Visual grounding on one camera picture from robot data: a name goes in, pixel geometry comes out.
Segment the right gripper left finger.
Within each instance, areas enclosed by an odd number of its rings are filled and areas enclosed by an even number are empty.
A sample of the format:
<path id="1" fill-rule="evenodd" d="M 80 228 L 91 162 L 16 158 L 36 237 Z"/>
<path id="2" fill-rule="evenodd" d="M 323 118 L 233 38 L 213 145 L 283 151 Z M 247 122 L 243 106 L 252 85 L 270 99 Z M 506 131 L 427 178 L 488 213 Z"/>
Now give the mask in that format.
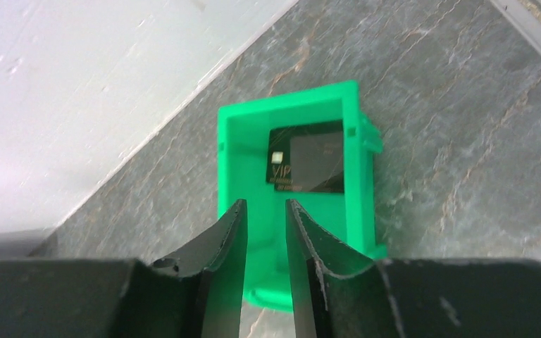
<path id="1" fill-rule="evenodd" d="M 173 253 L 0 259 L 0 337 L 237 337 L 247 203 Z"/>

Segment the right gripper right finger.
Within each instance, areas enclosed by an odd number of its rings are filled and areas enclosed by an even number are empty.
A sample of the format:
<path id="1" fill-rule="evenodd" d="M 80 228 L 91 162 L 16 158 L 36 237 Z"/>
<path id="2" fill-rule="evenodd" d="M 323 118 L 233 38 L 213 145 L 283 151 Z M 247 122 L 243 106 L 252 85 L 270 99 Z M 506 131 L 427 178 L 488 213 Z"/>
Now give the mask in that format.
<path id="1" fill-rule="evenodd" d="M 298 337 L 541 337 L 541 261 L 373 260 L 285 203 Z"/>

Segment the black credit card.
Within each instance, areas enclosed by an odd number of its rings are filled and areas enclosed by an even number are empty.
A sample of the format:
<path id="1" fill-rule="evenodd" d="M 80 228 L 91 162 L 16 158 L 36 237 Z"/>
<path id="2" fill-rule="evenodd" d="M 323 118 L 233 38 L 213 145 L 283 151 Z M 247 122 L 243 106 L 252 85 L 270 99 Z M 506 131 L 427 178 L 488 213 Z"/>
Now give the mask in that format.
<path id="1" fill-rule="evenodd" d="M 344 193 L 342 121 L 295 125 L 291 138 L 291 185 L 272 184 L 278 192 Z"/>
<path id="2" fill-rule="evenodd" d="M 266 182 L 268 184 L 292 184 L 290 144 L 295 132 L 295 126 L 275 128 L 269 132 L 266 162 Z"/>

